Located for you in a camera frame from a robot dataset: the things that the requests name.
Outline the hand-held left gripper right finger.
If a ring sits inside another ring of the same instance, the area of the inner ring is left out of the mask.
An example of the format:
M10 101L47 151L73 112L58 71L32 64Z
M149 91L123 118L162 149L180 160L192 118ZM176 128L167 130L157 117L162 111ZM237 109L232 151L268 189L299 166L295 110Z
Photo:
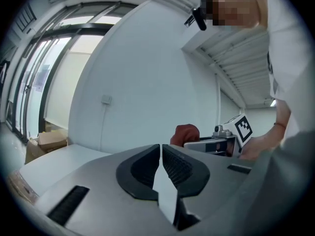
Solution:
M252 163L162 146L163 166L177 189L174 228L161 236L244 236L246 211L236 204Z

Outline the person's right forearm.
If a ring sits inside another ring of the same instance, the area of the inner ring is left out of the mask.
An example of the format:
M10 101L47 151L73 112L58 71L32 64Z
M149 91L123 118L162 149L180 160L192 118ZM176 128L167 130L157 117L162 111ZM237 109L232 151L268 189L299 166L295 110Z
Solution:
M284 125L288 125L291 111L285 101L276 99L276 121ZM284 134L286 129L280 126L273 126L279 134Z

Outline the brown cardboard box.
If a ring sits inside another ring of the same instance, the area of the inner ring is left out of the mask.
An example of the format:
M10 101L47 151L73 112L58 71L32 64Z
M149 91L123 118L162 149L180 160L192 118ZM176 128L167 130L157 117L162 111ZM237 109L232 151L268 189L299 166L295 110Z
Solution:
M47 153L40 147L38 138L29 140L26 145L25 165Z
M42 132L38 134L38 144L44 151L67 146L67 135L62 130Z

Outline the person's right hand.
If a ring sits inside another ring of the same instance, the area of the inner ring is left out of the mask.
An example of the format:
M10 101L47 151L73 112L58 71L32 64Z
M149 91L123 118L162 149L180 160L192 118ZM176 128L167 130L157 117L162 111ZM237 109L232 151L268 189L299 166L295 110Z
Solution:
M251 138L242 149L240 159L256 160L262 151L270 151L277 147L284 134L279 134L274 127L272 127L266 134Z

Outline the person in white shirt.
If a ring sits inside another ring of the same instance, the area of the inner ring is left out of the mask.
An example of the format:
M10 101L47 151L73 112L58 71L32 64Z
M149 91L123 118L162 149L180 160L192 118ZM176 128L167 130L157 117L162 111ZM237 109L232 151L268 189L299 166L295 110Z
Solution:
M267 0L270 95L284 101L315 54L304 20L289 0Z

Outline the red round object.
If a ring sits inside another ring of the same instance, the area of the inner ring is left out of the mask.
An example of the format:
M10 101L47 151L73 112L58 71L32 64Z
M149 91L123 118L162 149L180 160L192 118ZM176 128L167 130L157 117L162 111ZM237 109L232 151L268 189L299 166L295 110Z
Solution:
M175 133L170 139L170 144L184 147L184 144L200 141L200 132L195 125L185 124L178 125L175 129Z

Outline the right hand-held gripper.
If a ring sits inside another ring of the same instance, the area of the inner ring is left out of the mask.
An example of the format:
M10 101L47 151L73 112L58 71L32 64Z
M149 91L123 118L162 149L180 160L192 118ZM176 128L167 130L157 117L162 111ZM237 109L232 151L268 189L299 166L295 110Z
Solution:
M239 157L243 146L252 137L253 131L245 114L233 117L229 121L217 125L213 138L200 137L199 142L184 144L184 148L207 154L230 155Z

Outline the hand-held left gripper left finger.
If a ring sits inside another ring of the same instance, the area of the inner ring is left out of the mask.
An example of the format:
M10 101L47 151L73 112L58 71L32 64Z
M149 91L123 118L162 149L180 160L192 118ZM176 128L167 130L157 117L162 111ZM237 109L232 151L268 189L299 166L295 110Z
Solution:
M92 160L68 174L36 202L58 225L80 236L171 236L175 227L153 190L160 146Z

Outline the black framed glass wall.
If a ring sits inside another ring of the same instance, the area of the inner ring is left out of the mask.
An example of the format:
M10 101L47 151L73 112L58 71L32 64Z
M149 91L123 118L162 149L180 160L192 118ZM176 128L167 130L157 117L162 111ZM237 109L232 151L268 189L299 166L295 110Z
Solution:
M84 66L105 34L135 8L122 1L89 2L57 12L17 48L0 55L0 98L5 122L24 143L39 133L67 129L71 102Z

